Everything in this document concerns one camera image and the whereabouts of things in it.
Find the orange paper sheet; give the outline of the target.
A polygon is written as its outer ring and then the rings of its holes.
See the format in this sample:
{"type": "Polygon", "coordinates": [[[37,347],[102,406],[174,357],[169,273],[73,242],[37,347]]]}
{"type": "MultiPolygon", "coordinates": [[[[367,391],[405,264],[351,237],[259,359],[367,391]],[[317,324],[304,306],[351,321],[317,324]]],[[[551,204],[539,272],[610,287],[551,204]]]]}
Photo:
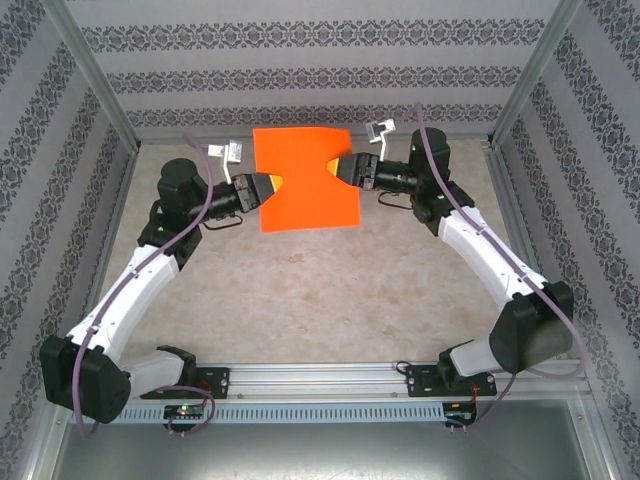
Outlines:
{"type": "Polygon", "coordinates": [[[337,178],[338,159],[352,153],[351,135],[327,127],[256,128],[256,169],[276,191],[259,209],[263,233],[357,227],[360,190],[337,178]]]}

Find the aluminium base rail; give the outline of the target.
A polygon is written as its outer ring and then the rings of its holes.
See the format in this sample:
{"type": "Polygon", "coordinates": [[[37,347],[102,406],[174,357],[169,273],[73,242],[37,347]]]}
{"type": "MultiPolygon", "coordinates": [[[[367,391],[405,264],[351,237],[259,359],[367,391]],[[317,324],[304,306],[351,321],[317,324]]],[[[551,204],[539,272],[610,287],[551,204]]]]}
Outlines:
{"type": "MultiPolygon", "coordinates": [[[[409,381],[393,362],[231,364],[222,382],[229,402],[319,403],[409,401],[409,381]]],[[[586,375],[558,380],[522,372],[513,382],[495,373],[492,382],[507,400],[574,399],[589,396],[586,375]]]]}

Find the small circuit board green light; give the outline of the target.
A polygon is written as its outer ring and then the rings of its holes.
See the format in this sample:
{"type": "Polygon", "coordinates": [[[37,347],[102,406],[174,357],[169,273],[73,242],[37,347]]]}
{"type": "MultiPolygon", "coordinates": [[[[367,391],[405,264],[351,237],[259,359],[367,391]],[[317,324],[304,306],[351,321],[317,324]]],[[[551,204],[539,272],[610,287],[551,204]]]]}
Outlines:
{"type": "Polygon", "coordinates": [[[205,408],[201,404],[166,405],[163,418],[165,420],[201,420],[204,412],[205,408]]]}

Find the aluminium frame post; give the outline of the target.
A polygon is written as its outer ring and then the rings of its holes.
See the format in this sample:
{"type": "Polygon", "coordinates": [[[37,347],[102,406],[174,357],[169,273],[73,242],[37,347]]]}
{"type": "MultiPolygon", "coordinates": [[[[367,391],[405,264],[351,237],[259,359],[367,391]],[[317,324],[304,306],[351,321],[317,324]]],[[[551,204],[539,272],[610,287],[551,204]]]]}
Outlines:
{"type": "Polygon", "coordinates": [[[66,0],[40,1],[120,138],[130,152],[138,153],[141,141],[66,0]]]}
{"type": "Polygon", "coordinates": [[[489,144],[492,147],[499,146],[506,138],[530,92],[544,72],[546,65],[553,56],[554,50],[582,3],[583,0],[558,1],[493,130],[488,136],[489,144]]]}

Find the grey metal panel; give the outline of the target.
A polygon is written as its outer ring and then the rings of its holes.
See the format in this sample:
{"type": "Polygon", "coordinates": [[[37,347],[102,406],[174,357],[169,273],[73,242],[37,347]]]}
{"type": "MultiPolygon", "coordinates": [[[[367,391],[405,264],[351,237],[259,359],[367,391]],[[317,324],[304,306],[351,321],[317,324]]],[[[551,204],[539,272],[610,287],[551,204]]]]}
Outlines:
{"type": "Polygon", "coordinates": [[[519,400],[483,422],[157,424],[84,439],[48,409],[23,480],[630,480],[590,401],[519,400]]]}

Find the aluminium table side rail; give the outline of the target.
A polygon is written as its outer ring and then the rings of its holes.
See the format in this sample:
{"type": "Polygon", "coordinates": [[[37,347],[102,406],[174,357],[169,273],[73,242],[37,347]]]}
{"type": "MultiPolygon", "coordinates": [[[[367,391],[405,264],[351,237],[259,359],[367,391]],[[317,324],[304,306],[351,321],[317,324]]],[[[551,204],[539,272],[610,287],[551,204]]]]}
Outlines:
{"type": "Polygon", "coordinates": [[[96,277],[96,285],[94,289],[93,305],[97,305],[101,299],[102,289],[107,277],[109,263],[111,260],[114,244],[117,237],[117,232],[123,215],[126,199],[132,182],[133,173],[135,170],[136,161],[138,158],[138,150],[134,150],[128,157],[126,169],[123,172],[121,183],[115,198],[113,215],[109,224],[109,230],[106,235],[104,248],[101,254],[99,270],[96,277]]]}
{"type": "Polygon", "coordinates": [[[511,249],[532,270],[540,272],[534,246],[526,229],[520,204],[517,200],[504,158],[501,152],[489,141],[482,142],[482,150],[511,249]]]}

